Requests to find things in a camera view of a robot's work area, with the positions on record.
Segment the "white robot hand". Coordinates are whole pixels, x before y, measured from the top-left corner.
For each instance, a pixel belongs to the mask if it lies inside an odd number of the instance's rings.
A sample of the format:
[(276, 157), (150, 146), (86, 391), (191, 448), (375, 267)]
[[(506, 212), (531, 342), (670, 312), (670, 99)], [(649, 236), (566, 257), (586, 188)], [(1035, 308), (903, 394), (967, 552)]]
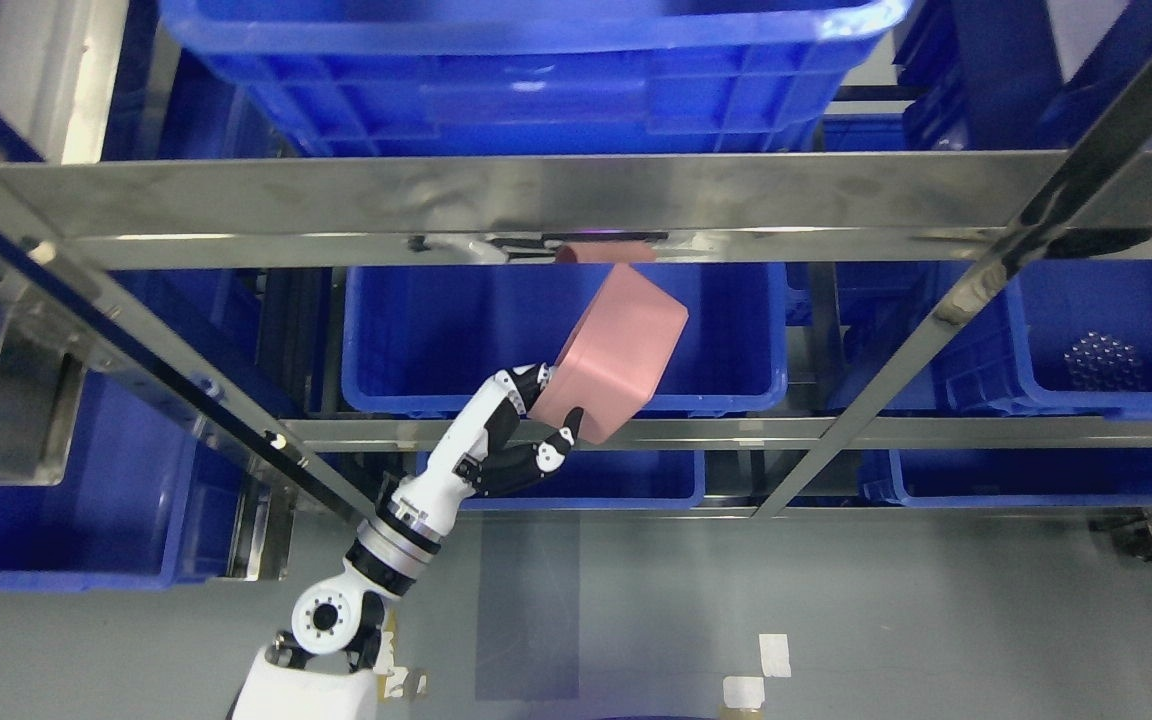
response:
[(550, 376), (548, 364), (535, 363), (498, 370), (484, 381), (430, 452), (425, 470), (393, 493), (396, 518), (414, 530), (452, 530), (467, 497), (515, 495), (558, 473), (575, 450), (582, 407), (573, 407), (543, 441), (509, 444)]

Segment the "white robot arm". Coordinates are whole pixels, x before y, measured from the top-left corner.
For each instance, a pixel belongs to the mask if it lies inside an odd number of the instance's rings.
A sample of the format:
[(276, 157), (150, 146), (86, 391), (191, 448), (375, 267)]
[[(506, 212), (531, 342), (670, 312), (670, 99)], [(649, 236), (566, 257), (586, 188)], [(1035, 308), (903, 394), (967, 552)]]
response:
[(291, 626), (256, 653), (232, 719), (376, 717), (384, 626), (442, 548), (462, 502), (535, 486), (575, 450), (581, 407), (541, 441), (511, 444), (550, 377), (552, 369), (538, 363), (499, 370), (480, 384), (420, 473), (380, 493), (342, 571), (306, 588)]

